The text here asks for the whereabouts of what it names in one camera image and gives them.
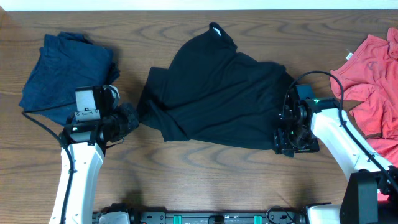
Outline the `black t-shirt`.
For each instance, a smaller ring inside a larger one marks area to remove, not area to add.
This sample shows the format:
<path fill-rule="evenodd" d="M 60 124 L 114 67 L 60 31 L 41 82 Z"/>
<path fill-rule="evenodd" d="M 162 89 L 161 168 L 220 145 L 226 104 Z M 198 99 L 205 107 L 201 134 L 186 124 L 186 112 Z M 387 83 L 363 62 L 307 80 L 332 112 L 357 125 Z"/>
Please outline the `black t-shirt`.
<path fill-rule="evenodd" d="M 137 110 L 164 141 L 268 150 L 292 80 L 283 65 L 238 52 L 212 22 L 180 48 L 169 68 L 149 70 Z"/>

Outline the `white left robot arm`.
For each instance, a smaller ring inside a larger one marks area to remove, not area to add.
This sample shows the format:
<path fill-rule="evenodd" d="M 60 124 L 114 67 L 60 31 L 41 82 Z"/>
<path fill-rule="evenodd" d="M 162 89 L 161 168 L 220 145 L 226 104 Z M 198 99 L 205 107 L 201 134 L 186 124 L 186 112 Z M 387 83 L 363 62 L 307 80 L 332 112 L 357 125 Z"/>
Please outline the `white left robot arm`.
<path fill-rule="evenodd" d="M 91 223 L 105 152 L 139 126 L 130 103 L 105 111 L 77 111 L 60 133 L 62 173 L 50 223 Z"/>

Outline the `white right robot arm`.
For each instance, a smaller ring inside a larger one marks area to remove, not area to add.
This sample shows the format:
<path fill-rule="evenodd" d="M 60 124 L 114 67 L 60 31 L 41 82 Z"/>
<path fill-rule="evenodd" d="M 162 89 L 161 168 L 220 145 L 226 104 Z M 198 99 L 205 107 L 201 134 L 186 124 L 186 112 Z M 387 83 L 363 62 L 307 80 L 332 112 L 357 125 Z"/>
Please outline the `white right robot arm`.
<path fill-rule="evenodd" d="M 280 114 L 274 150 L 292 157 L 317 152 L 321 141 L 348 185 L 341 205 L 305 207 L 296 223 L 397 223 L 397 167 L 359 134 L 333 98 L 292 100 Z"/>

